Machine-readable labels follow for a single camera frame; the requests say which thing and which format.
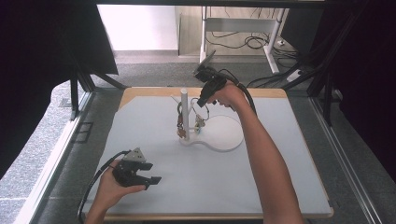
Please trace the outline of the brown bear keychain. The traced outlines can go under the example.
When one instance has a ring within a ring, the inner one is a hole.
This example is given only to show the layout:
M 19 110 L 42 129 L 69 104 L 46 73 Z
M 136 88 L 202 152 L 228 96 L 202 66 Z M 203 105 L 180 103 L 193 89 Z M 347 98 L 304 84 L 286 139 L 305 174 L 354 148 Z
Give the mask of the brown bear keychain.
M 183 124 L 183 113 L 182 113 L 182 103 L 177 104 L 177 135 L 183 139 L 185 138 L 186 135 L 186 130 L 184 129 L 184 124 Z

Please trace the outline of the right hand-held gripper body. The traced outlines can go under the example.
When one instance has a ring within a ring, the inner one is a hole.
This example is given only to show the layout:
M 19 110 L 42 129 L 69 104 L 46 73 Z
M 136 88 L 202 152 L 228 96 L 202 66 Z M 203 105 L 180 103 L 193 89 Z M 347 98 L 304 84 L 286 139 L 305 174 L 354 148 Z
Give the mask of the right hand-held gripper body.
M 201 97 L 211 97 L 216 91 L 222 89 L 226 83 L 225 76 L 209 66 L 215 53 L 213 50 L 193 71 L 193 76 L 205 84 L 201 90 Z

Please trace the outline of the person's right hand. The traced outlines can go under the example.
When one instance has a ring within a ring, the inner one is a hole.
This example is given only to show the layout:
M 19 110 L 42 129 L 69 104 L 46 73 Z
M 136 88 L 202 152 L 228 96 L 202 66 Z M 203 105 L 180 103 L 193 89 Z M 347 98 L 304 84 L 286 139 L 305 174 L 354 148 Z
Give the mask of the person's right hand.
M 231 81 L 227 81 L 221 90 L 216 91 L 207 100 L 209 104 L 212 104 L 215 101 L 219 102 L 220 105 L 230 107 L 235 112 L 250 109 L 245 94 Z

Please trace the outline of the white power strip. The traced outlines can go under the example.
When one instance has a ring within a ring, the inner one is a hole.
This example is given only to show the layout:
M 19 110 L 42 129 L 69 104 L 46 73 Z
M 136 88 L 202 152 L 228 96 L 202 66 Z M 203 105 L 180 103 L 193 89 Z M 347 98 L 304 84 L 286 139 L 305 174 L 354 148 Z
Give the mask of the white power strip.
M 290 74 L 290 75 L 287 77 L 287 81 L 288 81 L 288 82 L 292 82 L 293 80 L 297 79 L 302 73 L 303 73 L 302 70 L 297 69 L 296 71 L 294 71 L 292 74 Z

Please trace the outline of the person's left hand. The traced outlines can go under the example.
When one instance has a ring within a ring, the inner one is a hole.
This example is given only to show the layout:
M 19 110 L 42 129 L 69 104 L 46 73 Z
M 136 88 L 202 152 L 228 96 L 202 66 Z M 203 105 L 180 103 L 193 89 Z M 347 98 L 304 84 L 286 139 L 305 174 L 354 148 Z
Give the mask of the person's left hand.
M 123 187 L 116 180 L 112 171 L 120 160 L 114 160 L 100 177 L 99 187 L 96 192 L 91 212 L 106 212 L 115 205 L 123 196 L 145 190 L 144 185 Z

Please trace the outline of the aluminium rail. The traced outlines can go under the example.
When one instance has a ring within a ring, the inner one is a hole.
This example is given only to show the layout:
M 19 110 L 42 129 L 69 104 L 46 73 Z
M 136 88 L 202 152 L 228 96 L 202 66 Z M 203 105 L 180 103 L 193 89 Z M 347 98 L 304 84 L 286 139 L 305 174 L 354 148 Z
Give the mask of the aluminium rail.
M 79 112 L 74 119 L 71 116 L 68 117 L 66 124 L 63 127 L 62 133 L 47 157 L 44 166 L 41 169 L 32 190 L 28 197 L 25 198 L 23 207 L 15 218 L 13 224 L 31 224 L 38 211 L 40 204 L 43 202 L 43 198 L 48 190 L 51 179 L 56 173 L 56 170 L 63 159 L 64 153 L 71 142 L 74 132 L 78 128 L 81 122 L 81 118 L 86 112 L 87 104 L 92 99 L 92 94 L 84 92 L 81 98 L 78 100 Z
M 369 196 L 366 188 L 361 183 L 361 180 L 353 168 L 347 154 L 345 153 L 344 148 L 342 147 L 332 125 L 330 125 L 323 117 L 322 113 L 324 112 L 324 109 L 321 107 L 318 99 L 309 97 L 309 102 L 312 105 L 316 116 L 318 117 L 318 121 L 322 126 L 326 137 L 328 138 L 332 151 L 338 160 L 344 175 L 346 176 L 346 180 L 351 187 L 353 194 L 361 207 L 361 211 L 368 221 L 368 224 L 383 224 L 371 197 Z

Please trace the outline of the dark floor outlet cover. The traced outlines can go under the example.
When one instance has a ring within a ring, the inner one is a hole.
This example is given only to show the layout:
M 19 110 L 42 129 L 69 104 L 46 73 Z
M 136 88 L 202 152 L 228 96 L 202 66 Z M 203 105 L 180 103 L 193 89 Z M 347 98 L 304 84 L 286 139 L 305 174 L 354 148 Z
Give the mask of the dark floor outlet cover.
M 87 143 L 92 132 L 92 126 L 92 122 L 81 122 L 75 131 L 73 142 L 77 144 Z

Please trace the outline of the black metal stand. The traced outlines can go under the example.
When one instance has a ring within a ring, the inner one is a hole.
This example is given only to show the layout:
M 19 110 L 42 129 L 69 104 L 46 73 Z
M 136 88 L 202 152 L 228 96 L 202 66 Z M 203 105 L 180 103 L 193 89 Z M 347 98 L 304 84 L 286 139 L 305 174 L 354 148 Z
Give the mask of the black metal stand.
M 331 122 L 331 104 L 332 104 L 332 73 L 331 68 L 337 53 L 347 39 L 350 30 L 353 28 L 357 19 L 362 12 L 362 4 L 356 4 L 351 8 L 344 8 L 343 14 L 336 20 L 337 23 L 330 30 L 327 37 L 310 53 L 308 53 L 299 65 L 309 64 L 317 61 L 318 64 L 309 72 L 306 72 L 289 84 L 281 87 L 287 91 L 291 88 L 312 78 L 306 92 L 309 97 L 316 97 L 321 91 L 324 91 L 324 106 L 322 108 L 322 117 L 329 124 Z
M 107 74 L 102 74 L 94 71 L 93 74 L 101 78 L 106 83 L 116 87 L 119 90 L 127 89 L 126 85 L 121 84 L 114 78 L 108 76 Z M 73 72 L 70 77 L 70 95 L 71 95 L 71 120 L 75 120 L 79 114 L 78 105 L 78 85 L 86 92 L 92 92 L 95 90 L 96 86 L 93 83 L 92 77 L 88 73 L 82 73 L 81 71 Z

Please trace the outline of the white table mat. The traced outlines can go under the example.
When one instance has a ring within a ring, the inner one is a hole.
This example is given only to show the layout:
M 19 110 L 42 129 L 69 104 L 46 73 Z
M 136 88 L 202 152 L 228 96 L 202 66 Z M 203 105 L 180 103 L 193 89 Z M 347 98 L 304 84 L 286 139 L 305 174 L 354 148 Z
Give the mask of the white table mat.
M 301 129 L 286 98 L 257 98 L 260 121 L 290 171 L 305 217 L 330 217 L 333 210 Z M 139 147 L 151 163 L 147 176 L 161 180 L 123 197 L 110 219 L 167 217 L 259 218 L 262 208 L 244 145 L 217 152 L 177 137 L 177 103 L 171 97 L 137 96 L 115 114 L 101 162 Z

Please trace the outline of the white desk frame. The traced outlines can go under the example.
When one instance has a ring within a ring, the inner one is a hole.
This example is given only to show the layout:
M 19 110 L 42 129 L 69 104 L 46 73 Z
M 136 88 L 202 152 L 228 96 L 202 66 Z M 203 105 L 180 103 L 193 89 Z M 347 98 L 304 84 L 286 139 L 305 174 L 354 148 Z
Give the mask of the white desk frame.
M 273 56 L 273 48 L 285 9 L 281 8 L 275 19 L 232 19 L 232 18 L 209 18 L 207 7 L 202 7 L 202 41 L 200 48 L 200 62 L 206 59 L 206 33 L 207 32 L 239 32 L 239 33 L 267 33 L 270 35 L 269 43 L 263 46 L 265 57 L 274 74 L 279 73 L 276 60 Z

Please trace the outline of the white key holder stand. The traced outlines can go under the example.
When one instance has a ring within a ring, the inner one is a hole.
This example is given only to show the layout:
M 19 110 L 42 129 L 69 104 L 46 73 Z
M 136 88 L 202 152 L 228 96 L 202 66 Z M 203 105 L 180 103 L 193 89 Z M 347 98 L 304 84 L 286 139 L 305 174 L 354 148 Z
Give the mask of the white key holder stand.
M 172 98 L 176 103 L 182 103 L 183 124 L 186 137 L 179 142 L 184 146 L 204 145 L 217 152 L 229 152 L 236 149 L 244 140 L 241 124 L 226 115 L 211 116 L 208 106 L 205 106 L 205 116 L 195 108 L 197 97 L 190 98 L 188 90 L 180 90 L 180 98 Z

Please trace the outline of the black curtain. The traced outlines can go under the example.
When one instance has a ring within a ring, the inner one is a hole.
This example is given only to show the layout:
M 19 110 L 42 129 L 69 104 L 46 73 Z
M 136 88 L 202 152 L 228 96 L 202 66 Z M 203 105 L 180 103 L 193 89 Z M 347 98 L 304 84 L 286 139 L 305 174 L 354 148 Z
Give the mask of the black curtain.
M 396 182 L 396 0 L 362 1 L 330 74 L 341 111 Z
M 118 73 L 97 0 L 0 0 L 0 178 L 78 74 Z

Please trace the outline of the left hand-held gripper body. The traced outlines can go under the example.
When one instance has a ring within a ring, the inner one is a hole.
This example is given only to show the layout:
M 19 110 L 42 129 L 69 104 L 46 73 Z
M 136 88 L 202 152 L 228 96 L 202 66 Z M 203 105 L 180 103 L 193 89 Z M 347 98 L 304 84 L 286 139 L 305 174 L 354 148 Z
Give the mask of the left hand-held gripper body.
M 141 162 L 146 162 L 146 159 L 139 147 L 128 151 L 112 171 L 115 180 L 125 188 L 131 186 L 145 187 L 145 177 L 136 174 L 138 171 L 137 164 Z

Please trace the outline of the white board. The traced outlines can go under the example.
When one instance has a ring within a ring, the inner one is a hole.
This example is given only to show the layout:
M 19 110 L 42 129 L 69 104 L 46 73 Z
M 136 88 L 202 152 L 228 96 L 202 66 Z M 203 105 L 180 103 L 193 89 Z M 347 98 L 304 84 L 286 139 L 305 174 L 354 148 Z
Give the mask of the white board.
M 176 8 L 98 5 L 114 50 L 177 50 Z

